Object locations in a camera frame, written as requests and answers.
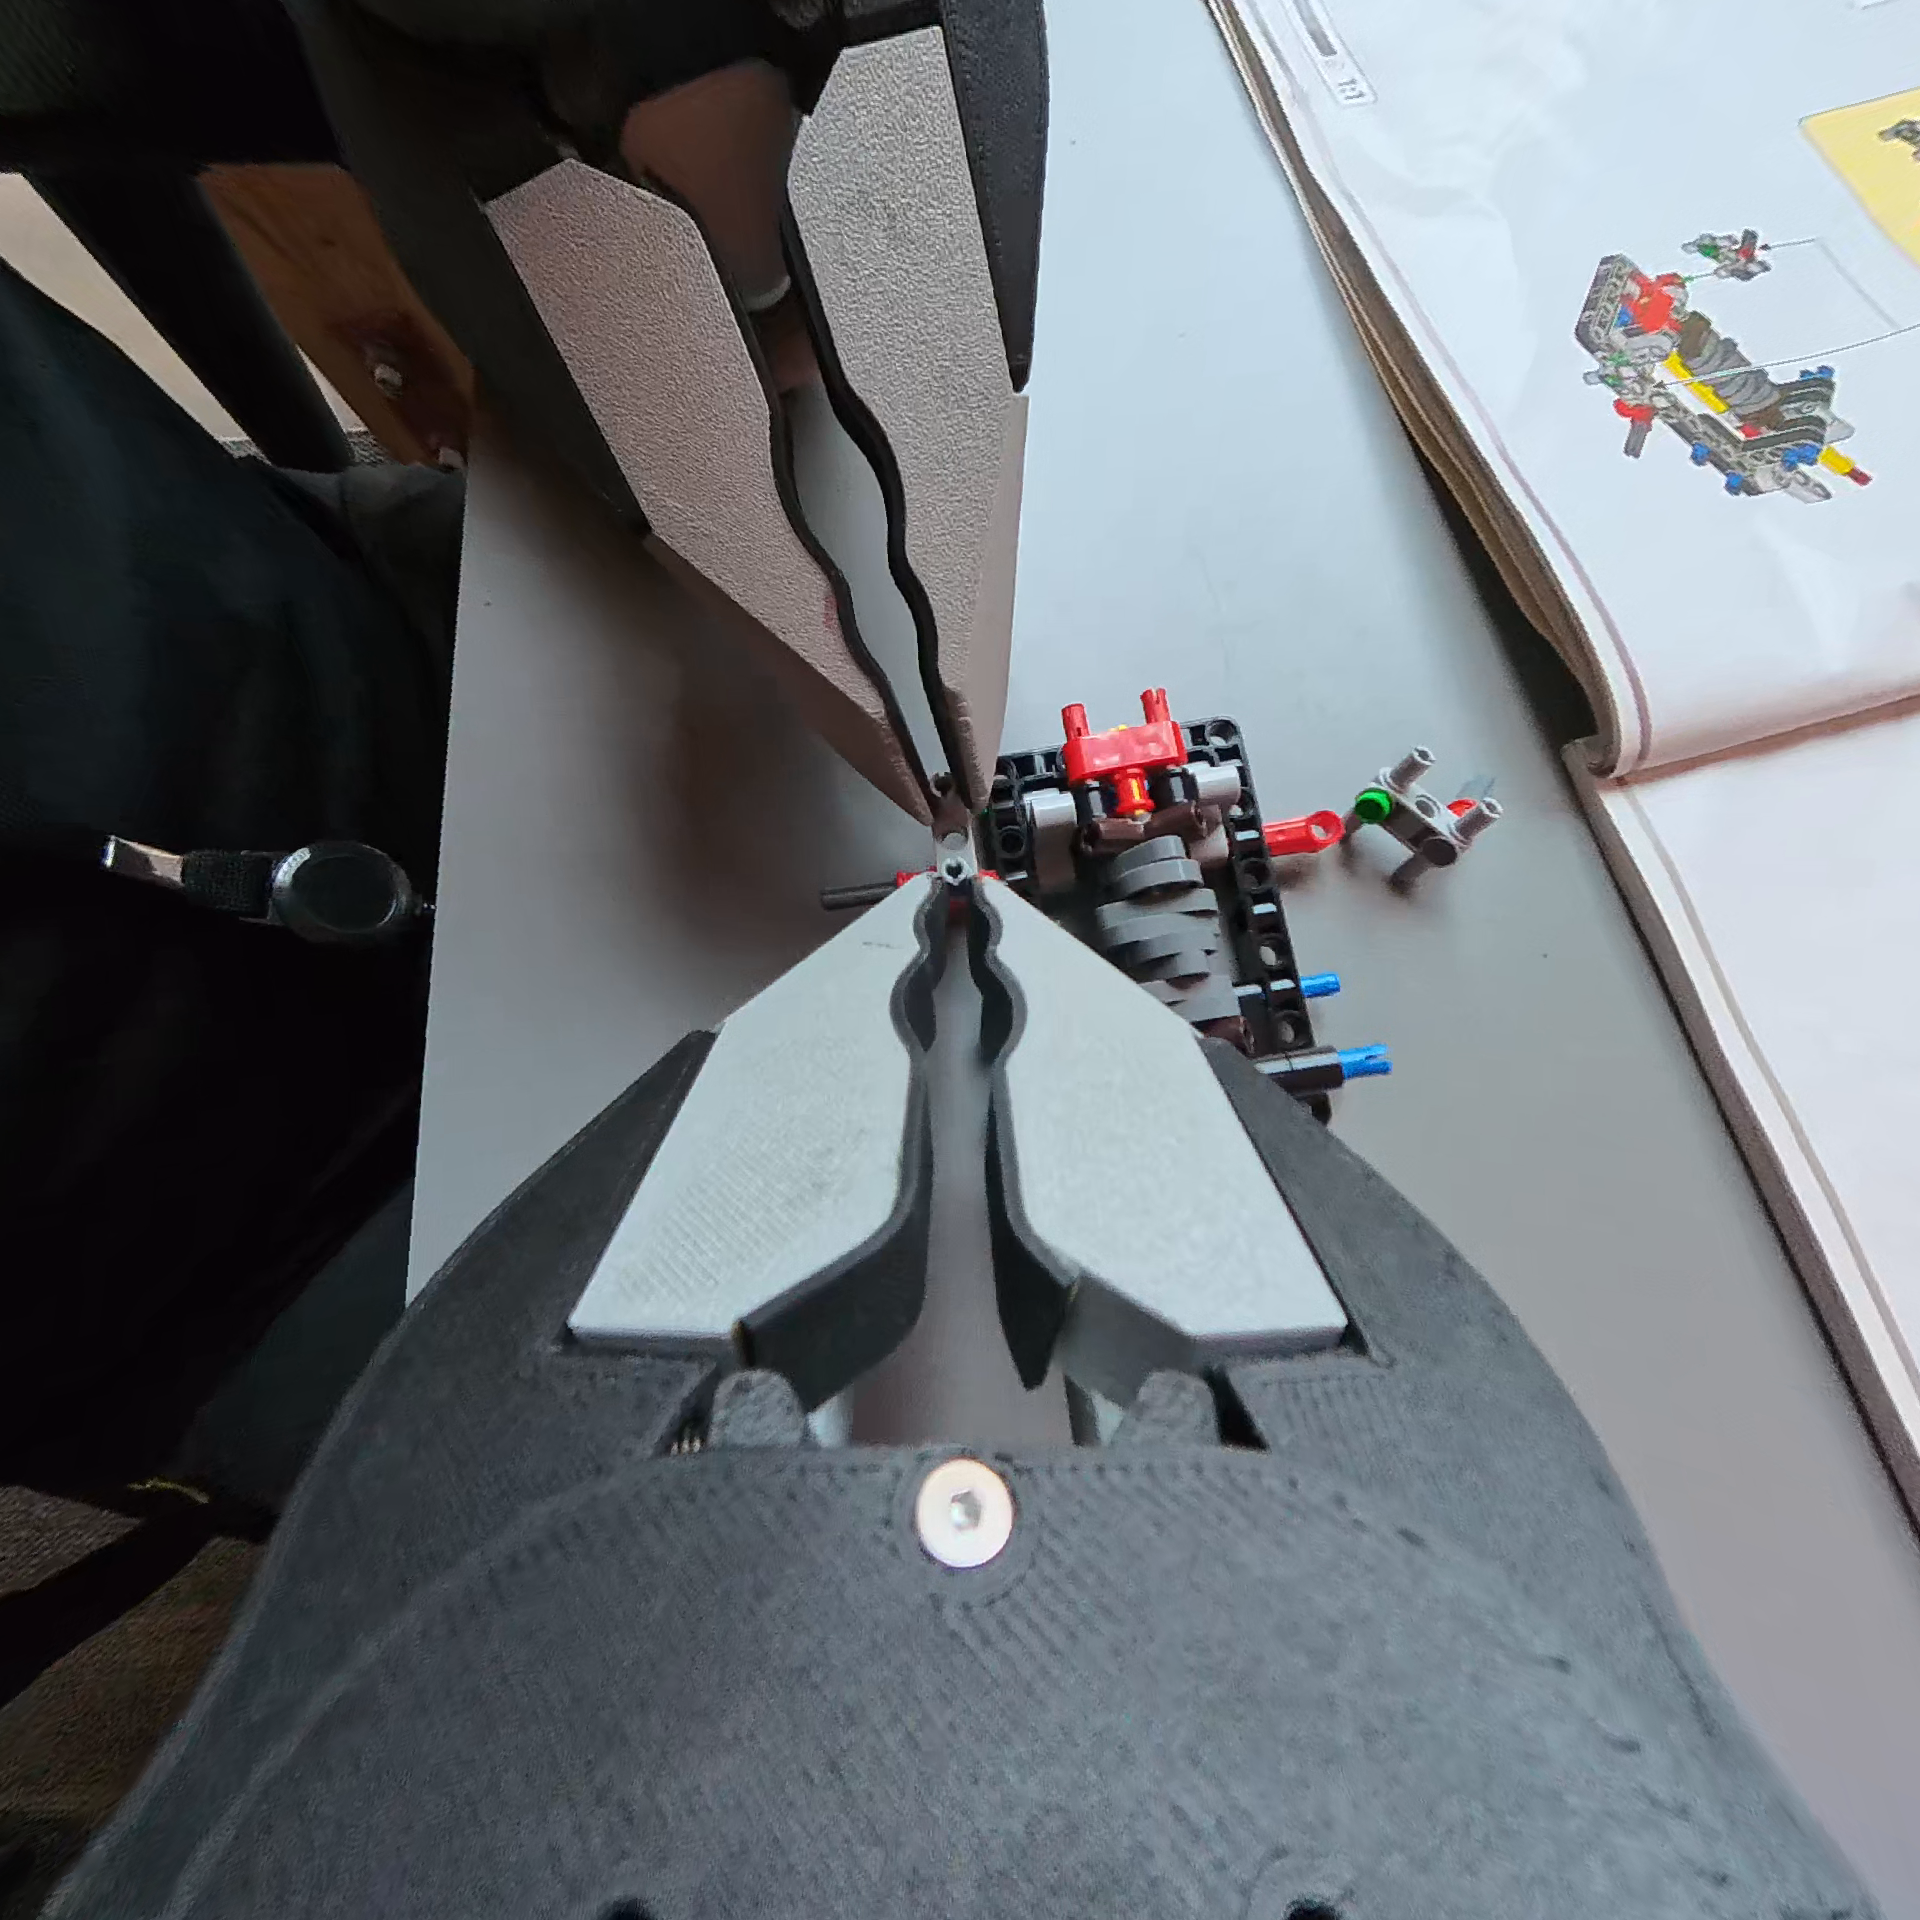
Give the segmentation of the lego instruction booklet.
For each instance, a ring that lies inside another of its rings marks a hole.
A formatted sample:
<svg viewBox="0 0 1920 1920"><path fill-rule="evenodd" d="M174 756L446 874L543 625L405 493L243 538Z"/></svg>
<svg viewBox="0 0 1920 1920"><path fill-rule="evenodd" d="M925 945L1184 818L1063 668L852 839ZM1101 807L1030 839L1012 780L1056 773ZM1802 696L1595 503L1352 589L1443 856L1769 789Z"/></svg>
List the lego instruction booklet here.
<svg viewBox="0 0 1920 1920"><path fill-rule="evenodd" d="M1917 1509L1917 5L1210 13Z"/></svg>

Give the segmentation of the black chair frame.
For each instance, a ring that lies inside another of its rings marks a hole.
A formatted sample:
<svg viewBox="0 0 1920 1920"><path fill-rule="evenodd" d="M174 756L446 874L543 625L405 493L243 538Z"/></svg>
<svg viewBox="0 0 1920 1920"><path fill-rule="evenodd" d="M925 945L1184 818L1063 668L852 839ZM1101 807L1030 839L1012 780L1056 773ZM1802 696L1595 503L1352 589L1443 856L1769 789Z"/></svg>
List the black chair frame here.
<svg viewBox="0 0 1920 1920"><path fill-rule="evenodd" d="M288 130L254 107L130 94L2 109L2 170L27 178L270 464L321 472L347 468L350 442L217 224L202 173L333 158L314 104Z"/></svg>

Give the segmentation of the grey lego knuckle with axle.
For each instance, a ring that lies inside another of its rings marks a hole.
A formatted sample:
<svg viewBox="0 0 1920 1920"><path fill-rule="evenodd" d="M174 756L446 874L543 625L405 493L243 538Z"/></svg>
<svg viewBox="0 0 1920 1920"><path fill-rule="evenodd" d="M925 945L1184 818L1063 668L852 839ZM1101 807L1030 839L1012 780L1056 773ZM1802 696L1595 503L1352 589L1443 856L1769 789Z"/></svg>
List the grey lego knuckle with axle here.
<svg viewBox="0 0 1920 1920"><path fill-rule="evenodd" d="M1464 791L1441 799L1428 789L1438 756L1425 744L1408 748L1394 765L1357 789L1340 816L1340 827L1388 832L1413 868L1452 868L1477 840L1504 818L1492 791Z"/></svg>
<svg viewBox="0 0 1920 1920"><path fill-rule="evenodd" d="M930 856L918 868L897 868L894 878L885 880L821 887L819 908L827 912L863 911L888 898L918 878L932 880L937 887L972 887L977 874L974 811L952 774L936 774L932 799Z"/></svg>

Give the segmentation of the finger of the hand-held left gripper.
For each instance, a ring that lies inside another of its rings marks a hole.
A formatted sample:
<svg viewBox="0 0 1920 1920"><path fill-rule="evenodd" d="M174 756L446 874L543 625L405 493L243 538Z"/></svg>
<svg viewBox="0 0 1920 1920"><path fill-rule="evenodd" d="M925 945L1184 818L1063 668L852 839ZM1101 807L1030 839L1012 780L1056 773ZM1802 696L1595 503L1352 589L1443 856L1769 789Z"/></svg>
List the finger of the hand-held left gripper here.
<svg viewBox="0 0 1920 1920"><path fill-rule="evenodd" d="M985 802L1002 749L1027 460L1027 398L1002 348L963 126L936 28L852 46L790 165L837 362L900 472L890 534L878 457L832 394L790 398L799 508L852 589L937 821Z"/></svg>
<svg viewBox="0 0 1920 1920"><path fill-rule="evenodd" d="M697 221L563 160L485 207L493 236L638 500L648 540L799 718L911 818L936 795L849 587L802 522L774 388Z"/></svg>

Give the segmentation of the black lego chassis assembly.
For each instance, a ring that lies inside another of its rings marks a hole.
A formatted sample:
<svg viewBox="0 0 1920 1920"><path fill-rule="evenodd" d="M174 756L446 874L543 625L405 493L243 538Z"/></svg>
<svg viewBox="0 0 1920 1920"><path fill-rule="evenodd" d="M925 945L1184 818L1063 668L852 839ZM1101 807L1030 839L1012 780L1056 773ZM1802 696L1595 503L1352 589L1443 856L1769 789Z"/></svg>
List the black lego chassis assembly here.
<svg viewBox="0 0 1920 1920"><path fill-rule="evenodd" d="M1283 878L1347 835L1334 811L1272 818L1241 731L1184 722L1165 686L1097 729L1067 703L1056 743L1003 749L974 856L1202 1038L1234 1043L1312 1116L1332 1093L1390 1076L1381 1043L1332 1045L1312 1010L1340 991L1299 963Z"/></svg>

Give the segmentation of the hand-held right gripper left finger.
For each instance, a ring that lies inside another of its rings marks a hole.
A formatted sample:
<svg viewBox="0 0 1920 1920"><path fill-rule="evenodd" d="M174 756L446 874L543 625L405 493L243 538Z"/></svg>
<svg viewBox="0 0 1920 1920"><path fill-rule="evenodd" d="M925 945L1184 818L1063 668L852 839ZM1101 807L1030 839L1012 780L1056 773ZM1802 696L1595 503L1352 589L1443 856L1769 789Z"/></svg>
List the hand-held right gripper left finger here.
<svg viewBox="0 0 1920 1920"><path fill-rule="evenodd" d="M718 1025L576 1340L770 1371L802 1407L894 1354L925 1307L947 908L907 880Z"/></svg>

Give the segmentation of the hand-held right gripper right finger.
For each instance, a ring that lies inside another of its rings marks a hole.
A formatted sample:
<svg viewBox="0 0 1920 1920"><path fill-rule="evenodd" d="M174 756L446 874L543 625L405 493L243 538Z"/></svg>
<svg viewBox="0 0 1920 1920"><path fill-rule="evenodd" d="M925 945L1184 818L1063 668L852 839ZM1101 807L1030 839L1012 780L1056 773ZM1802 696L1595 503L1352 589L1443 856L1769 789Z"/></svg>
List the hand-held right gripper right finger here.
<svg viewBox="0 0 1920 1920"><path fill-rule="evenodd" d="M1185 1021L1002 880L974 883L995 1307L1024 1384L1337 1347L1348 1316Z"/></svg>

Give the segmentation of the black badge reel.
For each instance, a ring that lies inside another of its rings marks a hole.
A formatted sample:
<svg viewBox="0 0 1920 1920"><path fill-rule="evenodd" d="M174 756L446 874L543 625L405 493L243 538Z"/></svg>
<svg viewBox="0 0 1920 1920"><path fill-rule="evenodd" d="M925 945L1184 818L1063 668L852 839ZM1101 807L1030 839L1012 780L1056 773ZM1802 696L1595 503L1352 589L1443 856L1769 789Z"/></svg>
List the black badge reel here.
<svg viewBox="0 0 1920 1920"><path fill-rule="evenodd" d="M245 925L288 930L314 945L384 945L434 912L405 868L359 840L299 849L170 853L125 835L103 840L104 874L150 883Z"/></svg>

